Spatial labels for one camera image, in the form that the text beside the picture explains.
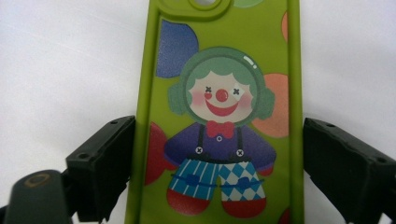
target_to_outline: red circle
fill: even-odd
[[[228,99],[228,92],[224,89],[216,91],[216,99],[220,102],[224,102]]]

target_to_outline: clown face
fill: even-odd
[[[233,74],[221,76],[212,71],[189,90],[191,111],[201,119],[218,123],[236,123],[253,111],[249,85],[238,82]]]

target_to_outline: green phone case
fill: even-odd
[[[304,223],[299,4],[150,0],[125,223]]]

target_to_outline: clown smile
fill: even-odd
[[[225,116],[231,115],[235,111],[235,109],[238,107],[238,103],[236,103],[232,106],[221,108],[221,107],[217,107],[215,105],[210,104],[207,100],[206,100],[206,105],[207,105],[207,108],[209,108],[210,112],[212,112],[213,114],[220,116],[220,117],[225,117]]]

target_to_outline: red bow tie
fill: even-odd
[[[221,133],[225,138],[233,137],[233,123],[225,122],[225,123],[217,123],[213,120],[210,120],[206,124],[207,135],[209,137],[216,137],[219,133]]]

